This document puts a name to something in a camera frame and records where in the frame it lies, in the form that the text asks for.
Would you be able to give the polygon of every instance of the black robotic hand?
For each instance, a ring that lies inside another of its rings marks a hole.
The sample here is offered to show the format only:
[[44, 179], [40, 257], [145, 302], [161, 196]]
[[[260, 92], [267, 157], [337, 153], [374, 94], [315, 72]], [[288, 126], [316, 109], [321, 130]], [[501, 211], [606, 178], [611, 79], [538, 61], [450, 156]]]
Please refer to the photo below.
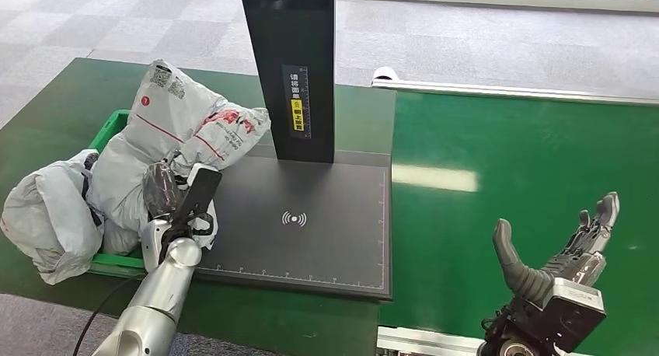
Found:
[[524, 265], [511, 242], [511, 225], [500, 219], [494, 249], [514, 297], [485, 319], [481, 356], [546, 356], [571, 352], [604, 319], [601, 293], [591, 286], [606, 265], [602, 250], [618, 216], [618, 194], [597, 204], [597, 214], [579, 214], [579, 227], [566, 246], [541, 269]]

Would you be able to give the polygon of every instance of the black scanning platform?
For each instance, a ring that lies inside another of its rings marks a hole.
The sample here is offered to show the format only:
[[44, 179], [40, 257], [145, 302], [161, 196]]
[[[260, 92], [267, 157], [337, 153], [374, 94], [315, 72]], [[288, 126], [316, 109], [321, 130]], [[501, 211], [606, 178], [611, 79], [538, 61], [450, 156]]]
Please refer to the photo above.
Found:
[[214, 198], [218, 234], [197, 274], [391, 299], [390, 157], [344, 156], [350, 160], [247, 156], [225, 169]]

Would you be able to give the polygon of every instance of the yellow label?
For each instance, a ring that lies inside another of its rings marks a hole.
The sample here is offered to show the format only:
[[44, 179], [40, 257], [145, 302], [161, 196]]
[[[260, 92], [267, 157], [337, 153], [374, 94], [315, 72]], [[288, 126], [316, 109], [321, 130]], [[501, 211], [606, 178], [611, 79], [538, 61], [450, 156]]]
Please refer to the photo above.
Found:
[[301, 99], [291, 99], [291, 112], [293, 113], [293, 129], [303, 132], [305, 130], [305, 118], [302, 115]]

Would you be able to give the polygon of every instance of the robotic hand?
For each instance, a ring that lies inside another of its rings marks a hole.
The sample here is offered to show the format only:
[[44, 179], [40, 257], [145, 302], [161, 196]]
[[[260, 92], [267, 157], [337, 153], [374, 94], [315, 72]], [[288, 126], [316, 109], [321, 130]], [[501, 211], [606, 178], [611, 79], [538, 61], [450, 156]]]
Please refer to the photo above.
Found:
[[591, 220], [579, 214], [579, 227], [565, 248], [544, 267], [524, 265], [511, 243], [511, 225], [499, 219], [493, 242], [510, 304], [482, 322], [485, 343], [479, 356], [553, 356], [572, 352], [606, 317], [599, 290], [592, 288], [606, 265], [601, 254], [620, 210], [618, 194], [597, 203]]
[[[183, 199], [167, 160], [150, 166], [145, 174], [145, 203], [152, 218], [142, 231], [148, 275], [93, 356], [169, 353], [194, 268], [201, 260], [201, 249], [192, 236], [208, 235], [213, 230], [214, 221], [206, 211], [221, 174], [195, 165], [190, 178], [192, 185]], [[210, 228], [195, 229], [198, 219]]]

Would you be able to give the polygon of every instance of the wireless charging symbol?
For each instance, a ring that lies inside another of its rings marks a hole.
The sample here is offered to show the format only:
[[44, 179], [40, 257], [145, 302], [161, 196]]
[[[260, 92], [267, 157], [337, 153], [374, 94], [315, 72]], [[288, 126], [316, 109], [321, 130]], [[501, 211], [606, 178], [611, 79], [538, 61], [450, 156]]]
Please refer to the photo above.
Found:
[[302, 212], [300, 215], [291, 215], [291, 212], [284, 212], [281, 216], [281, 223], [287, 225], [292, 222], [300, 226], [305, 226], [307, 223], [307, 214]]

